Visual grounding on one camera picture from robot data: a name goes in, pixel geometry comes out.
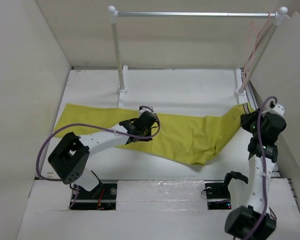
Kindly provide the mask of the yellow trousers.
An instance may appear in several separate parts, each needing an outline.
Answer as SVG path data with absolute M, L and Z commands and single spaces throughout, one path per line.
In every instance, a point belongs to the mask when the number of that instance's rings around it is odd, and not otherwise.
M 139 151 L 182 164 L 205 164 L 216 157 L 241 127 L 241 116 L 254 112 L 249 103 L 232 107 L 223 116 L 186 116 L 158 114 L 160 131 L 152 141 L 131 143 L 123 149 Z M 137 110 L 96 108 L 66 104 L 54 130 L 73 124 L 59 132 L 62 138 L 68 132 L 87 135 L 98 132 L 84 124 L 111 128 L 120 121 L 136 118 Z

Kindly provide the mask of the pink wire hanger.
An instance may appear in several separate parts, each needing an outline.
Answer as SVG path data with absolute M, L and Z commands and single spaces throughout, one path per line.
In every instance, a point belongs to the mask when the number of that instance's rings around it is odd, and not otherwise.
M 252 69 L 252 63 L 254 62 L 255 52 L 257 50 L 259 39 L 260 39 L 264 29 L 266 28 L 268 22 L 270 21 L 270 18 L 271 18 L 271 12 L 268 12 L 266 14 L 266 22 L 265 22 L 265 24 L 263 25 L 263 27 L 261 28 L 260 31 L 257 30 L 254 21 L 252 21 L 249 25 L 248 36 L 247 36 L 247 46 L 246 46 L 245 59 L 244 59 L 244 65 L 243 65 L 242 88 L 244 90 L 246 89 L 246 87 L 249 83 L 250 71 Z M 254 37 L 255 37 L 255 42 L 254 42 L 254 45 L 251 49 L 251 53 L 249 54 L 252 35 L 254 35 Z

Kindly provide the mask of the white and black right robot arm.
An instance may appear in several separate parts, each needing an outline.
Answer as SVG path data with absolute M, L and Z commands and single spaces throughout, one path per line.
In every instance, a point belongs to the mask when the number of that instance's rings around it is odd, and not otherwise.
M 276 229 L 277 220 L 269 207 L 268 196 L 272 171 L 278 159 L 276 141 L 286 128 L 285 109 L 257 109 L 240 117 L 240 125 L 252 134 L 247 150 L 249 175 L 231 171 L 221 184 L 230 197 L 231 211 L 224 231 L 239 240 L 266 240 Z

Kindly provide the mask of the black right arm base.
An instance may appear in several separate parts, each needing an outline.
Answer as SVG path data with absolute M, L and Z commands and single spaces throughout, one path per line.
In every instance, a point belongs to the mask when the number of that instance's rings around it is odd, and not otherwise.
M 208 210 L 231 210 L 231 199 L 223 180 L 206 180 L 201 194 L 206 198 Z

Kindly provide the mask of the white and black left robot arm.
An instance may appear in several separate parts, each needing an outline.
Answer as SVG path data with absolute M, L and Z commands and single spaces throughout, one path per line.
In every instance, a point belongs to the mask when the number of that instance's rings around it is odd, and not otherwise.
M 154 124 L 160 124 L 156 113 L 140 109 L 137 118 L 96 133 L 76 135 L 68 132 L 51 152 L 48 162 L 65 185 L 74 184 L 78 193 L 95 199 L 103 191 L 103 183 L 86 168 L 89 157 L 112 147 L 151 141 Z

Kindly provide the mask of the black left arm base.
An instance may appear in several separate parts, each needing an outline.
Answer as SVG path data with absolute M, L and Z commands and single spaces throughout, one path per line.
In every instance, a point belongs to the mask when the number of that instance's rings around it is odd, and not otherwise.
M 72 186 L 69 208 L 74 211 L 111 211 L 116 209 L 117 181 L 103 182 L 96 196 L 86 191 L 81 186 Z

